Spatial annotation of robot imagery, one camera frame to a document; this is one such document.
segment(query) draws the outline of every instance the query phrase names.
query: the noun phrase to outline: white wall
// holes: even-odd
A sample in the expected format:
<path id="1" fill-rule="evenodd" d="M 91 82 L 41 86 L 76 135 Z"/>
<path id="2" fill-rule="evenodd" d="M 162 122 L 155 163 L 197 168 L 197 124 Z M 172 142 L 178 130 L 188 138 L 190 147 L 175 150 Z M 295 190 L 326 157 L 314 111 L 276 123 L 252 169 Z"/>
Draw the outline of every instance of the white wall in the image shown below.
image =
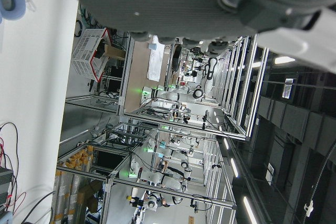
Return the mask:
<path id="1" fill-rule="evenodd" d="M 78 5 L 77 0 L 33 1 L 35 12 L 6 21 L 0 54 L 0 123 L 18 127 L 18 193 L 27 192 L 14 223 L 53 190 Z M 0 136 L 16 167 L 13 129 L 4 128 Z M 50 206 L 51 197 L 28 220 L 47 223 Z"/>

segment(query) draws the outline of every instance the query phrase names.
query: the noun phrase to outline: red wire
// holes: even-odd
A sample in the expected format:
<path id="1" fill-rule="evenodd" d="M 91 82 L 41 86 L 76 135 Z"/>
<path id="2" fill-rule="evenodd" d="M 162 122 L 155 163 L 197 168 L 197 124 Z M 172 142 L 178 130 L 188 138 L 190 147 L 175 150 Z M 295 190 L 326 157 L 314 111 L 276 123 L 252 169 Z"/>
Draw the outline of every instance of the red wire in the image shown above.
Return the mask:
<path id="1" fill-rule="evenodd" d="M 1 153 L 0 153 L 0 165 L 1 165 L 1 161 L 2 161 L 2 156 L 4 155 L 4 145 L 5 145 L 5 141 L 2 139 L 2 137 L 0 137 L 2 144 L 0 144 L 1 147 Z"/>
<path id="2" fill-rule="evenodd" d="M 16 211 L 19 209 L 19 207 L 22 205 L 23 201 L 24 201 L 25 198 L 26 198 L 27 193 L 24 191 L 23 193 L 20 194 L 20 196 L 21 196 L 22 194 L 25 194 L 25 196 L 23 197 L 23 200 L 21 201 L 20 205 L 15 209 L 13 215 L 16 213 Z"/>

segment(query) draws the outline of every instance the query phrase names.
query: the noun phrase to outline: label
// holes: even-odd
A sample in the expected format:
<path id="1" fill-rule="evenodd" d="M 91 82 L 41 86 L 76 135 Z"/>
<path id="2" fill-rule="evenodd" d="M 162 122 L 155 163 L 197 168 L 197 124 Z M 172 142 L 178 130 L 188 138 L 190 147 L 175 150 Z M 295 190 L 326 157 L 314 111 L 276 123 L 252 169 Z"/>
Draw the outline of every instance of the label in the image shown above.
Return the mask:
<path id="1" fill-rule="evenodd" d="M 77 194 L 73 194 L 70 196 L 70 204 L 76 203 L 77 201 Z"/>
<path id="2" fill-rule="evenodd" d="M 58 196 L 63 196 L 65 194 L 65 188 L 66 188 L 65 185 L 59 187 Z"/>
<path id="3" fill-rule="evenodd" d="M 109 193 L 111 191 L 111 185 L 110 184 L 105 184 L 105 191 Z"/>
<path id="4" fill-rule="evenodd" d="M 123 106 L 125 104 L 125 97 L 119 97 L 118 105 Z"/>
<path id="5" fill-rule="evenodd" d="M 194 216 L 189 216 L 188 224 L 194 224 Z"/>

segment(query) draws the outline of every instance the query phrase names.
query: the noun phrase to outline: ear cushion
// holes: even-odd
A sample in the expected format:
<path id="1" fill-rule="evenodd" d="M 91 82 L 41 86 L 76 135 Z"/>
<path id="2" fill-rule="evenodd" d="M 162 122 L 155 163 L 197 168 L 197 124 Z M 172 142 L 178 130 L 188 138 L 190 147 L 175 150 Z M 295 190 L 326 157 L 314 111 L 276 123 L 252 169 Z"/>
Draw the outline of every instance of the ear cushion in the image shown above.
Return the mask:
<path id="1" fill-rule="evenodd" d="M 3 6 L 3 3 L 0 2 L 0 13 L 4 19 L 16 20 L 26 13 L 26 2 L 25 0 L 13 0 L 14 8 L 12 10 L 6 10 Z"/>

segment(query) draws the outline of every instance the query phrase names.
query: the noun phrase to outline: green indicator light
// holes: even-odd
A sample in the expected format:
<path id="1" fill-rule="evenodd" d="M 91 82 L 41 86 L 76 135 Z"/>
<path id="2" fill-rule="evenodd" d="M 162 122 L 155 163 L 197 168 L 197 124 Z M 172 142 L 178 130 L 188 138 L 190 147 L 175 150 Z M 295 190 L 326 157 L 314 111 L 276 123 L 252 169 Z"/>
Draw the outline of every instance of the green indicator light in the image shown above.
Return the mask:
<path id="1" fill-rule="evenodd" d="M 128 175 L 129 178 L 137 178 L 138 176 L 135 173 L 130 173 Z"/>

